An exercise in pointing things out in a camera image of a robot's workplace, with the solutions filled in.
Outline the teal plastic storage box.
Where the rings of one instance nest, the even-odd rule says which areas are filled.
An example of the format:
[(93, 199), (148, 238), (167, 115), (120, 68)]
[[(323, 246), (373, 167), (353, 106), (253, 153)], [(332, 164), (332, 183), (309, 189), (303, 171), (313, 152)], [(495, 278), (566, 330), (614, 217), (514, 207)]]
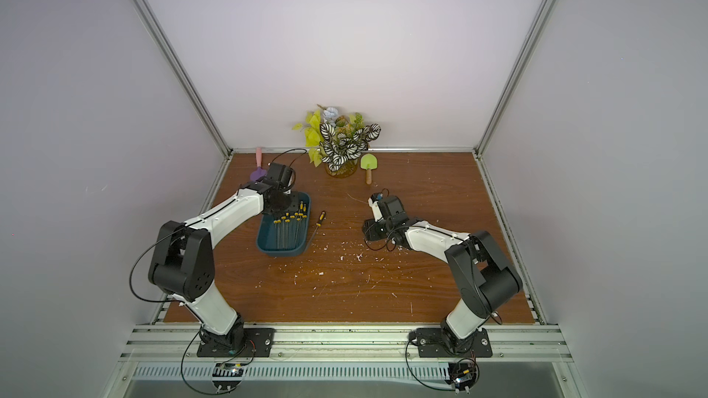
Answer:
[(291, 206), (280, 216), (263, 215), (256, 238), (260, 252), (272, 257), (294, 257), (304, 253), (311, 214), (311, 197), (292, 193)]

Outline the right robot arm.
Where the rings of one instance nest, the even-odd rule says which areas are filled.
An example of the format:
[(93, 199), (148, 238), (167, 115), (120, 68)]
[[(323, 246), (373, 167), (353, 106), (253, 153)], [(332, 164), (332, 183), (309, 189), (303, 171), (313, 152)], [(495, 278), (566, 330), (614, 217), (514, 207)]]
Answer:
[(394, 243), (448, 264), (461, 297), (442, 322), (442, 338), (450, 350), (459, 350), (523, 290), (514, 264), (485, 230), (456, 232), (410, 217), (394, 195), (376, 193), (368, 205), (372, 218), (362, 226), (366, 241)]

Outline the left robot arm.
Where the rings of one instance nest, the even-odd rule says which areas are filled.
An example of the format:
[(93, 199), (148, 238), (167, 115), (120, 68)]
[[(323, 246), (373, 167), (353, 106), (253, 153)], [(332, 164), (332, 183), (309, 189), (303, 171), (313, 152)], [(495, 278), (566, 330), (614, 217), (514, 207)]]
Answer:
[(233, 351), (244, 345), (243, 318), (216, 285), (214, 249), (252, 217), (285, 213), (295, 200), (294, 183), (292, 167), (273, 163), (214, 208), (160, 228), (147, 278), (199, 320), (202, 342)]

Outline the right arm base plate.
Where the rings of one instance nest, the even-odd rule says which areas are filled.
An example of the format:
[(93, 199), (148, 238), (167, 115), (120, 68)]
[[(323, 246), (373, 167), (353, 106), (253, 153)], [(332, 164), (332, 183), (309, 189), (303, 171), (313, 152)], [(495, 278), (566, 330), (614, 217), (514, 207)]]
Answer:
[(479, 328), (465, 338), (458, 338), (452, 331), (436, 327), (422, 327), (409, 333), (409, 342), (420, 357), (481, 357), (493, 356), (492, 343), (486, 329)]

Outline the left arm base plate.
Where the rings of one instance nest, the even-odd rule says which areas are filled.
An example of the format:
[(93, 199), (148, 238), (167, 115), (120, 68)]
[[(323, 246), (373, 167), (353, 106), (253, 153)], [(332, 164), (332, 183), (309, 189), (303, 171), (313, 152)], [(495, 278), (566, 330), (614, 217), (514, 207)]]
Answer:
[(275, 333), (267, 327), (237, 327), (228, 335), (201, 329), (197, 357), (269, 357)]

